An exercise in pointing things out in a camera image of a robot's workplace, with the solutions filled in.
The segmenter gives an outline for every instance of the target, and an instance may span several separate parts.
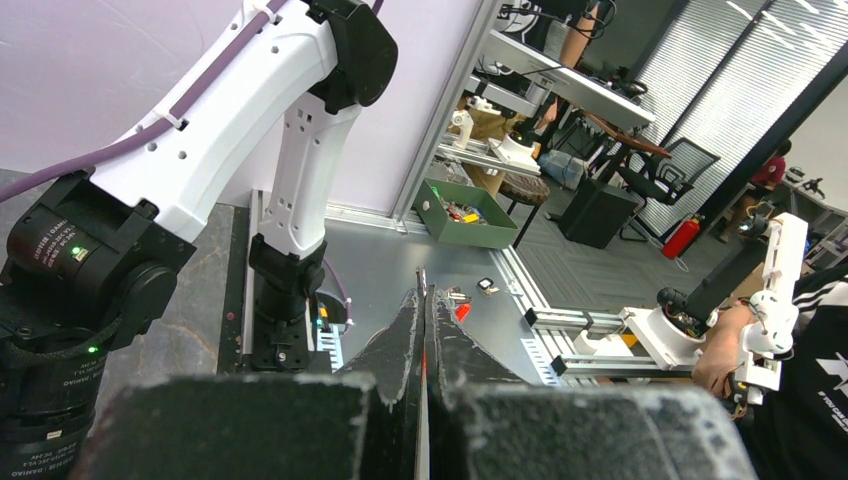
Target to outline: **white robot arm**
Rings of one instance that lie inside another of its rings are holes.
[[[245,2],[135,128],[51,169],[72,173],[12,227],[0,274],[0,436],[11,439],[0,477],[39,458],[69,466],[108,352],[162,316],[222,189],[283,115],[273,203],[250,247],[258,293],[247,301],[259,320],[241,366],[308,368],[333,176],[396,61],[394,40],[359,0]],[[0,201],[26,189],[13,187]]]
[[[338,65],[329,22],[317,23],[309,9],[299,0],[277,11],[246,0],[229,28],[124,137],[167,118],[253,18],[270,17],[201,99],[181,118],[172,118],[177,125],[188,122],[186,128],[172,128],[145,148],[100,166],[90,181],[126,205],[142,199],[153,203],[159,209],[156,223],[192,242],[236,168],[285,113],[274,186],[283,208],[272,209],[262,231],[280,251],[314,251],[324,236],[324,207],[341,148],[362,107],[330,115],[323,100],[307,93]],[[269,231],[271,225],[279,231]]]
[[[801,277],[807,223],[784,213],[769,222],[766,233],[769,244],[763,267],[765,288],[749,300],[758,321],[742,329],[741,366],[734,373],[734,381],[747,390],[746,399],[735,400],[753,405],[761,405],[766,392],[780,389],[779,358],[792,349],[792,330],[798,319],[792,296],[795,282]]]
[[[459,138],[453,142],[453,146],[463,150],[468,146],[468,140],[471,138],[471,130],[474,128],[474,119],[471,118],[471,114],[468,112],[471,108],[492,115],[501,114],[501,111],[496,110],[489,101],[477,95],[468,98],[468,103],[464,109],[453,112],[453,115],[451,115],[451,125],[459,127]]]
[[[716,308],[762,261],[765,288],[749,303],[758,321],[741,332],[740,367],[733,375],[740,392],[734,394],[734,400],[758,405],[765,392],[780,388],[780,361],[792,348],[792,329],[798,317],[792,292],[801,276],[807,223],[784,213],[771,220],[755,216],[745,227],[749,239],[692,294],[663,289],[657,295],[657,308],[627,307],[620,315],[660,368],[692,368],[700,358],[704,334],[718,318]],[[763,236],[768,237],[767,244]]]

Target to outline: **human hand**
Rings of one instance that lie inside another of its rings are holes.
[[[704,354],[692,370],[692,381],[718,398],[730,395],[727,377],[739,368],[739,335],[753,321],[747,306],[733,307],[724,312],[708,335]]]
[[[557,102],[555,101],[554,103],[551,104],[550,107],[548,107],[548,111],[545,112],[545,115],[542,118],[539,119],[539,123],[536,124],[536,130],[539,130],[540,128],[545,128],[551,122],[556,121],[556,113],[557,113]]]

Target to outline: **wooden stool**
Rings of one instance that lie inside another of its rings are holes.
[[[518,248],[518,244],[521,243],[521,239],[524,238],[524,234],[527,233],[527,229],[530,227],[530,222],[533,221],[539,208],[542,207],[542,204],[551,195],[551,189],[548,188],[548,185],[545,184],[541,177],[528,177],[507,173],[501,184],[500,193],[512,200],[512,205],[506,211],[507,215],[512,213],[516,203],[533,207],[533,211],[530,212],[530,216],[527,217],[527,221],[524,222],[524,226],[521,227],[518,237],[516,237],[515,242],[512,244],[512,248]]]

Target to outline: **green storage box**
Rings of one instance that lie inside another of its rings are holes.
[[[442,208],[433,187],[447,202],[475,207],[488,225],[454,222]],[[502,249],[507,248],[518,235],[515,222],[482,188],[426,178],[415,198],[415,209],[430,235],[439,242]]]

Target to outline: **gray carpet floor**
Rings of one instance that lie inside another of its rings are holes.
[[[551,187],[551,196],[517,251],[553,307],[617,312],[624,306],[653,306],[657,292],[664,287],[691,292],[730,252],[729,245],[704,235],[683,256],[689,268],[684,272],[648,243],[616,237],[606,249],[599,250],[571,242],[555,223],[544,218],[543,212],[561,214],[574,193],[543,178]],[[504,209],[510,204],[503,195],[498,196],[498,202]],[[512,219],[521,227],[530,211],[529,206],[517,205]]]

